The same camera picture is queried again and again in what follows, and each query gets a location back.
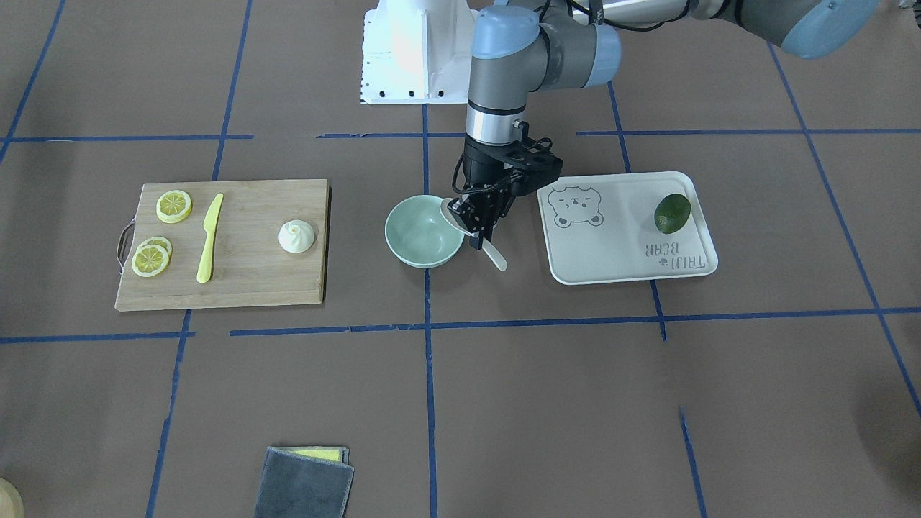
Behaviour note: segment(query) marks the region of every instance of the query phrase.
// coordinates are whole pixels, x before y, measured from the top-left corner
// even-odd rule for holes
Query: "white spoon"
[[[462,227],[454,219],[454,216],[451,214],[450,209],[448,209],[448,204],[450,202],[451,202],[450,198],[442,198],[441,217],[443,217],[445,221],[447,221],[451,227],[454,227],[455,229],[460,230],[467,236],[473,237],[473,232],[470,232],[469,230]],[[489,259],[493,261],[493,264],[495,265],[496,268],[499,269],[499,271],[504,272],[508,269],[508,261],[506,261],[506,258],[502,255],[501,252],[499,252],[496,249],[495,245],[493,245],[487,239],[483,240],[483,251],[486,252],[486,255],[489,256]]]

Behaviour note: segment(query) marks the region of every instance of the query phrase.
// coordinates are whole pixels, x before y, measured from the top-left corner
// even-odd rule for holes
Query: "lime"
[[[141,244],[137,245],[138,250],[140,250],[141,248],[143,248],[143,247],[144,247],[145,245],[147,245],[147,244],[158,244],[158,245],[162,246],[163,248],[167,249],[167,255],[170,256],[170,257],[172,257],[172,243],[169,242],[169,240],[166,239],[165,237],[163,237],[163,236],[154,236],[154,237],[152,237],[152,238],[147,238],[147,239],[141,241]]]
[[[691,202],[683,194],[669,194],[656,207],[656,228],[663,234],[681,230],[691,216]]]
[[[157,200],[157,217],[164,223],[179,223],[192,213],[192,198],[185,191],[168,191]]]
[[[131,268],[141,277],[153,277],[169,265],[167,249],[158,244],[146,244],[137,248],[131,260]]]

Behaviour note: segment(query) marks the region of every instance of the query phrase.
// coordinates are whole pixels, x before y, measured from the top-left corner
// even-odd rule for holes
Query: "blue tape line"
[[[112,340],[151,340],[181,338],[182,333],[113,333],[107,335],[0,336],[0,345],[43,344],[50,342],[106,342]]]
[[[921,313],[921,308],[885,308],[882,312],[884,314]]]
[[[251,140],[252,134],[224,135],[227,140]],[[17,136],[12,142],[134,142],[151,140],[220,140],[221,135],[102,135],[102,136]]]
[[[802,135],[802,130],[616,130],[577,131],[580,136],[615,135]]]
[[[834,214],[838,217],[838,223],[841,225],[841,230],[845,235],[845,239],[847,240],[847,246],[851,249],[851,254],[854,255],[854,261],[857,263],[857,270],[860,272],[860,277],[863,278],[864,286],[867,288],[867,293],[869,294],[870,301],[873,303],[875,313],[880,319],[880,325],[882,325],[882,330],[886,335],[886,340],[889,341],[889,347],[892,350],[892,355],[895,357],[895,361],[899,366],[899,371],[902,372],[902,378],[905,382],[905,387],[908,389],[908,393],[911,395],[912,401],[915,403],[915,410],[917,411],[918,416],[921,417],[921,400],[918,399],[918,394],[915,390],[915,384],[912,383],[908,369],[905,368],[905,364],[902,360],[902,354],[899,353],[899,348],[895,345],[895,340],[892,338],[892,333],[889,330],[889,325],[886,324],[886,316],[880,307],[879,301],[876,298],[876,292],[873,290],[873,285],[870,284],[867,270],[864,268],[863,261],[860,260],[860,254],[857,253],[857,246],[854,244],[854,240],[851,238],[851,232],[847,228],[845,216],[841,212],[841,207],[838,205],[838,200],[834,196],[832,185],[828,181],[828,175],[825,174],[825,168],[822,165],[822,160],[819,158],[819,152],[816,150],[815,144],[812,142],[810,131],[806,127],[806,121],[803,118],[802,112],[799,110],[799,105],[797,104],[796,97],[793,95],[793,88],[790,87],[790,83],[787,81],[787,74],[784,73],[784,68],[781,66],[780,60],[777,59],[777,52],[774,50],[774,45],[767,43],[767,50],[771,53],[771,57],[774,59],[774,64],[777,67],[777,72],[780,74],[780,78],[784,83],[784,88],[787,90],[787,95],[790,97],[790,103],[793,104],[793,111],[796,113],[797,119],[799,119],[799,125],[802,126],[803,134],[806,136],[806,141],[809,143],[812,159],[815,160],[815,165],[819,169],[819,174],[822,176],[822,183],[825,185],[825,192],[828,193],[829,200],[832,202]]]
[[[19,100],[19,106],[16,108],[16,115],[13,116],[13,123],[9,125],[9,131],[6,132],[6,141],[3,143],[3,146],[0,147],[0,163],[3,163],[3,159],[6,156],[6,150],[9,149],[10,139],[16,134],[16,127],[19,125],[19,119],[22,118],[22,112],[26,109],[26,102],[29,101],[29,94],[32,93],[32,87],[35,86],[35,79],[39,76],[41,64],[45,62],[45,56],[48,55],[48,48],[52,45],[52,39],[54,38],[54,33],[57,31],[58,22],[61,21],[61,13],[64,12],[65,1],[66,0],[61,0],[61,3],[58,4],[57,11],[54,13],[54,21],[52,22],[51,28],[48,29],[48,37],[45,38],[45,44],[41,47],[39,60],[35,63],[35,68],[32,69],[32,75],[29,76],[29,82],[26,83],[26,90],[22,93],[22,99]]]
[[[224,123],[221,125],[221,138],[217,141],[215,169],[211,172],[212,182],[217,181],[217,175],[221,172],[221,161],[224,159],[224,144],[227,142],[227,128],[230,126],[230,112],[233,110],[233,98],[237,93],[239,65],[243,61],[243,48],[246,46],[246,32],[250,27],[251,11],[252,0],[247,0],[246,13],[243,15],[243,30],[239,34],[239,45],[237,46],[237,61],[233,65],[233,77],[230,79],[230,91],[227,93],[227,107],[224,109]]]
[[[916,135],[921,134],[921,129],[810,129],[809,132],[815,135]]]
[[[912,403],[915,404],[915,412],[917,412],[918,417],[921,418],[921,401],[918,400],[918,392],[915,389],[915,384],[912,383],[912,378],[908,374],[908,369],[905,368],[905,362],[902,360],[902,353],[899,352],[899,348],[895,345],[895,339],[892,338],[892,331],[889,329],[889,324],[886,323],[886,317],[883,316],[882,312],[879,312],[877,318],[880,319],[882,332],[886,335],[886,340],[889,342],[889,349],[892,351],[895,363],[899,366],[899,371],[902,373],[902,379],[905,381],[905,387],[908,388],[908,394],[912,396]]]
[[[179,338],[179,346],[176,347],[176,362],[173,364],[172,386],[169,389],[169,413],[163,420],[163,430],[160,432],[160,445],[157,449],[157,463],[154,465],[154,478],[150,482],[150,497],[147,499],[146,518],[153,518],[154,507],[157,505],[157,493],[160,489],[160,475],[163,473],[163,459],[167,452],[167,440],[169,439],[169,426],[172,424],[173,407],[176,406],[176,393],[179,391],[179,366],[182,364],[182,357],[185,355],[185,340],[189,333],[189,321],[192,319],[192,310],[185,311],[185,318],[182,319],[182,333]]]
[[[422,136],[421,133],[324,133],[317,135],[317,138],[421,138]]]
[[[431,518],[438,517],[438,476],[435,450],[435,374],[432,370],[432,289],[431,276],[426,270],[426,402],[428,411],[428,509]]]
[[[428,194],[428,105],[422,105],[422,193]]]
[[[627,141],[624,138],[624,127],[621,126],[621,112],[617,109],[617,96],[614,95],[614,84],[608,81],[608,96],[611,98],[611,108],[614,111],[614,124],[617,125],[617,138],[621,141],[621,154],[624,156],[624,170],[633,172],[630,168],[630,155],[627,154]]]
[[[659,318],[659,331],[662,333],[662,342],[669,341],[669,333],[665,330],[665,316],[662,314],[662,302],[659,300],[659,287],[655,280],[649,281],[652,287],[652,300],[656,303],[656,316]]]
[[[331,325],[325,327],[276,327],[269,329],[235,329],[231,336],[325,335],[330,333],[374,333],[383,331],[413,331],[423,324]]]
[[[802,312],[748,312],[748,313],[709,313],[709,314],[678,314],[678,315],[650,315],[650,316],[625,316],[625,317],[600,317],[600,318],[569,318],[547,320],[506,320],[506,321],[466,321],[466,322],[441,322],[431,323],[430,309],[428,318],[432,329],[472,329],[490,327],[540,327],[554,325],[598,325],[598,324],[643,324],[665,322],[695,322],[695,321],[723,321],[723,320],[756,320],[756,319],[783,319],[783,318],[816,318],[833,316],[860,316],[877,314],[875,309],[854,310],[813,310]],[[921,313],[921,308],[889,308],[882,312]],[[329,333],[367,333],[386,331],[419,331],[426,328],[426,324],[380,324],[380,325],[339,325],[327,327],[279,327],[273,329],[237,329],[230,331],[231,336],[271,336],[271,335],[320,335]]]
[[[559,318],[547,320],[494,320],[481,322],[432,323],[432,329],[473,329],[478,327],[540,327],[551,325],[639,324],[658,322],[656,316],[622,316],[610,318]]]
[[[684,435],[684,449],[688,453],[688,464],[691,465],[691,477],[694,479],[694,493],[697,495],[697,508],[700,518],[706,518],[706,502],[704,490],[700,485],[700,473],[697,471],[697,459],[694,457],[694,445],[691,443],[691,432],[688,430],[687,418],[684,415],[684,405],[680,406],[682,417],[682,434]]]
[[[666,322],[703,322],[714,320],[755,320],[769,318],[811,318],[820,316],[855,316],[872,315],[876,310],[818,310],[805,312],[751,312],[751,313],[710,313],[710,314],[685,314],[665,315]]]

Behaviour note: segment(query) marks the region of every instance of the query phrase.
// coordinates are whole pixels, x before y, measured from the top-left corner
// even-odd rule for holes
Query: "metal handle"
[[[118,239],[118,249],[115,251],[115,260],[118,261],[118,274],[121,275],[124,273],[124,264],[128,261],[127,253],[131,251],[131,247],[126,246],[128,244],[128,229],[134,228],[134,218],[131,218],[131,221],[125,225],[124,230],[122,230],[122,235]]]

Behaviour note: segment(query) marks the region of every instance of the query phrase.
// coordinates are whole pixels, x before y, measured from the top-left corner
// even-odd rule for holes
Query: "green fruit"
[[[691,202],[683,194],[669,194],[656,207],[656,228],[663,234],[681,230],[691,216]]]

